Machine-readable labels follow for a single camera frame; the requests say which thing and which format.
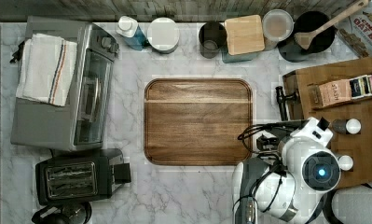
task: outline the dark wooden board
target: dark wooden board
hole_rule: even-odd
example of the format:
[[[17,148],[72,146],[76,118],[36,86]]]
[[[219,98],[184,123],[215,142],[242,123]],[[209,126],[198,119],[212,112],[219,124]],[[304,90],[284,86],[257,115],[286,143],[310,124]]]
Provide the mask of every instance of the dark wooden board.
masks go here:
[[[160,165],[234,165],[251,153],[237,139],[252,125],[240,79],[155,79],[145,88],[145,156]]]
[[[360,134],[334,133],[334,138],[331,140],[331,150],[349,155],[354,161],[353,168],[349,172],[342,172],[338,188],[372,182],[372,99],[313,110],[307,86],[326,80],[365,74],[372,74],[372,57],[296,70],[296,82],[305,119],[324,117],[330,122],[334,119],[359,119],[361,121]]]

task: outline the toaster oven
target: toaster oven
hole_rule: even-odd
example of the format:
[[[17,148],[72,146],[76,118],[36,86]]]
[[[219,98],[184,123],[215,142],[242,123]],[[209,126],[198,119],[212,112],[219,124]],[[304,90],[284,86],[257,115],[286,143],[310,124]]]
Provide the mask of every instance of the toaster oven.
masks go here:
[[[11,143],[65,151],[101,147],[118,43],[99,26],[84,21],[29,17],[26,38],[33,34],[76,42],[75,72],[65,107],[16,99]]]

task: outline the black coffee grinder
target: black coffee grinder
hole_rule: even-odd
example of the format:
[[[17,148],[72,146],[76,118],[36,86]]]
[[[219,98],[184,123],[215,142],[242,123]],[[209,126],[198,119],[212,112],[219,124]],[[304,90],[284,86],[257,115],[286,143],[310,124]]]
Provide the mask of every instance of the black coffee grinder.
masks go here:
[[[287,117],[287,109],[286,109],[285,103],[286,102],[289,102],[291,104],[300,103],[298,89],[295,89],[294,92],[289,95],[284,95],[282,86],[278,86],[275,89],[276,89],[276,102],[279,105],[279,111],[281,112],[281,119],[282,121],[286,121],[288,120],[288,117]]]
[[[49,205],[34,213],[34,224],[86,224],[92,215],[90,203]]]

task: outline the black mug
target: black mug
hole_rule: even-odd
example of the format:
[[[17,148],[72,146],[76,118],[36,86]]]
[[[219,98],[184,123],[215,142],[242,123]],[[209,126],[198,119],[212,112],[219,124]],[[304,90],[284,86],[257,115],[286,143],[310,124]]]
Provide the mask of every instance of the black mug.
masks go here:
[[[200,54],[208,59],[214,58],[227,43],[226,28],[216,21],[207,22],[200,28]]]
[[[294,24],[293,33],[278,44],[278,49],[282,57],[288,62],[299,63],[307,60],[312,53],[319,53],[328,49],[335,39],[336,29],[334,26],[316,35],[308,49],[303,49],[297,44],[294,34],[314,31],[329,20],[325,14],[319,11],[310,11],[302,14]]]

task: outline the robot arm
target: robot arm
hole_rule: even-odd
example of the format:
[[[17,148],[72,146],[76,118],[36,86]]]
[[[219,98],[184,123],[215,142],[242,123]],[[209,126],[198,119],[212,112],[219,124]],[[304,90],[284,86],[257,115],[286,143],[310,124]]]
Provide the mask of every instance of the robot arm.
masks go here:
[[[333,136],[327,127],[325,119],[310,118],[292,132],[288,128],[285,132],[266,130],[280,141],[259,139],[259,145],[275,145],[279,159],[269,165],[259,158],[271,152],[262,151],[259,158],[237,166],[233,176],[235,224],[257,223],[257,209],[289,223],[303,224],[310,219],[323,195],[340,179],[338,158],[326,148]]]

